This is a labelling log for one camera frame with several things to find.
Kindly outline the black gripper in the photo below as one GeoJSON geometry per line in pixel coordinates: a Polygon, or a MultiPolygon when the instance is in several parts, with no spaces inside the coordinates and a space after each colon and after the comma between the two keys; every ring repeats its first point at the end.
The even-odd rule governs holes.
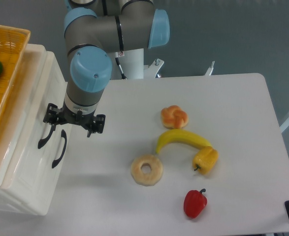
{"type": "Polygon", "coordinates": [[[106,115],[96,115],[94,112],[84,115],[83,112],[74,113],[68,109],[66,105],[62,108],[58,108],[57,105],[49,103],[45,116],[43,118],[44,123],[49,123],[51,128],[49,134],[53,134],[58,125],[74,124],[82,126],[87,130],[87,137],[92,134],[102,134],[105,126],[106,115]]]}

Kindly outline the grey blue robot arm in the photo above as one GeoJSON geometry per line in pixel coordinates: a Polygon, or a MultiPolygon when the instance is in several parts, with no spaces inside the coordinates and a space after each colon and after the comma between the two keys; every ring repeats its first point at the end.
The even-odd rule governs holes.
{"type": "Polygon", "coordinates": [[[102,133],[105,115],[95,111],[112,76],[109,54],[167,44],[169,17],[151,0],[67,0],[65,4],[70,78],[63,106],[48,104],[43,121],[51,131],[58,125],[74,124],[88,134],[102,133]]]}

